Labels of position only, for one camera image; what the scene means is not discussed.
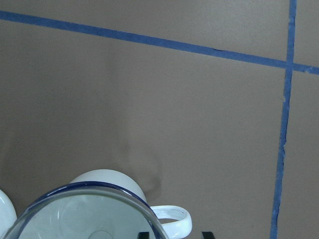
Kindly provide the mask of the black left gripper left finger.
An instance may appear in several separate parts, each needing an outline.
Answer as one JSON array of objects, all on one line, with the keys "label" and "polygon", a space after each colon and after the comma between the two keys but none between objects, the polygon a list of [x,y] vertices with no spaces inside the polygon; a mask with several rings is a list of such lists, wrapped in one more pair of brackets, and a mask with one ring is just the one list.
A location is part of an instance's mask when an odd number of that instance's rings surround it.
[{"label": "black left gripper left finger", "polygon": [[138,234],[138,239],[149,239],[149,232],[140,232]]}]

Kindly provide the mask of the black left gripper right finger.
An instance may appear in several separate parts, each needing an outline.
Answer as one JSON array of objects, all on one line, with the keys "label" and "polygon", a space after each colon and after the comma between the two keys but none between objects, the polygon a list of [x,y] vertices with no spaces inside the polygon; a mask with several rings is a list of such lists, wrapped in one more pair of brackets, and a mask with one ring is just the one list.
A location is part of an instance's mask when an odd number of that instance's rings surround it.
[{"label": "black left gripper right finger", "polygon": [[203,239],[214,239],[213,232],[202,232]]}]

